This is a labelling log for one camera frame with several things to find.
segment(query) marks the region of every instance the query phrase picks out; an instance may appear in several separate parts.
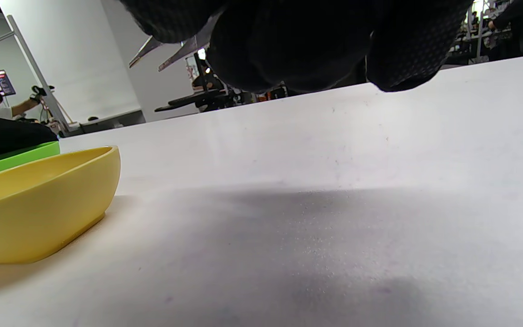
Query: white pole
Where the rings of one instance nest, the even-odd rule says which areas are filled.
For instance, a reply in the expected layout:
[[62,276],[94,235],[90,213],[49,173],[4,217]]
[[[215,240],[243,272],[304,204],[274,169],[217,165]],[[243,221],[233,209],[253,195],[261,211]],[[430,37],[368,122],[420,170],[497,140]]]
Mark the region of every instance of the white pole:
[[44,79],[44,75],[42,74],[41,70],[39,69],[38,65],[35,62],[34,56],[31,54],[30,49],[27,47],[27,43],[25,43],[25,39],[23,39],[23,35],[21,35],[21,31],[19,30],[19,27],[17,27],[17,23],[15,22],[15,19],[13,19],[12,15],[8,15],[7,19],[9,21],[9,24],[11,25],[11,28],[13,30],[13,33],[15,33],[15,37],[17,40],[17,43],[19,43],[20,48],[23,50],[23,54],[25,55],[25,58],[27,59],[27,62],[30,64],[31,68],[33,69],[35,76],[39,80],[39,82],[42,84],[42,87],[44,88],[46,92],[45,97],[45,103],[48,106],[49,110],[52,112],[52,116],[60,122],[60,126],[62,130],[69,130],[68,129],[68,123],[66,121],[66,118],[64,117],[64,114],[62,114],[62,111],[60,110],[60,106],[58,105],[58,100],[56,100],[56,97],[52,94],[52,90],[49,88],[48,83],[46,83]]

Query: black cloth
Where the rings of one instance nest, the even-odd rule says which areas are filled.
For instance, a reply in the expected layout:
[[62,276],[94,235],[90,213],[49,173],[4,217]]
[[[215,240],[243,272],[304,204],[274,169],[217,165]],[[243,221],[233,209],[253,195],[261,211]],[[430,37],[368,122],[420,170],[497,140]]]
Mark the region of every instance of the black cloth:
[[0,155],[51,141],[58,137],[44,125],[0,118]]
[[444,63],[473,0],[120,0],[148,35],[178,43],[225,6],[207,60],[228,85],[318,91],[365,57],[383,91],[412,89]]

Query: white tabletop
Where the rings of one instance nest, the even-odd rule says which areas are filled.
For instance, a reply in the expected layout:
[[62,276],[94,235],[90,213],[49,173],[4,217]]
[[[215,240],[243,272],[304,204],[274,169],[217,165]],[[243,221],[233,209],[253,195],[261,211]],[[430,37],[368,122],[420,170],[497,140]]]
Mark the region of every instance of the white tabletop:
[[523,58],[61,144],[121,184],[0,327],[523,327]]

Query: white wall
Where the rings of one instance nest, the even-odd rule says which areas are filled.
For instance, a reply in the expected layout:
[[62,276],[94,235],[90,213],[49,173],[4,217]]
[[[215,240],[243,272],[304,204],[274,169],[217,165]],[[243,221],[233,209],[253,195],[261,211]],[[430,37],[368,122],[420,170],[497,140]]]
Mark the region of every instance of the white wall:
[[141,106],[99,0],[0,0],[74,120]]
[[[137,27],[120,2],[117,0],[101,1],[123,58],[123,64],[128,67],[128,62],[147,41],[148,36]],[[197,112],[195,105],[172,111],[154,112],[154,109],[166,106],[170,100],[193,94],[184,60],[176,62],[163,72],[157,72],[158,65],[172,56],[179,48],[180,46],[173,44],[161,46],[127,71],[147,122]]]
[[[10,31],[9,25],[3,15],[0,15],[0,36]],[[17,45],[15,39],[10,38],[0,42],[0,70],[3,69],[8,73],[9,80],[13,88],[17,92],[16,95],[7,97],[9,105],[16,105],[29,98],[31,95],[31,87],[39,83],[35,79],[27,61],[21,53],[21,49]],[[27,116],[29,118],[39,119],[41,106],[29,110]]]

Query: black object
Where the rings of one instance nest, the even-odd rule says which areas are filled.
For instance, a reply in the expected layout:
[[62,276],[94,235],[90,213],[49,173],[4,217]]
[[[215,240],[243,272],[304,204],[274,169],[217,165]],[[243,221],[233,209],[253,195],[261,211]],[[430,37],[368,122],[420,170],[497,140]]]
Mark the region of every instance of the black object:
[[57,140],[56,134],[44,125],[0,118],[0,155]]
[[237,0],[120,1],[145,33],[163,43],[189,39],[207,17],[226,6],[214,27],[210,64],[222,80],[245,91],[266,85],[272,89],[281,81],[300,91],[325,89],[365,56],[369,81],[380,89],[412,89],[441,68],[473,3],[251,0],[257,5],[245,6],[247,1]]

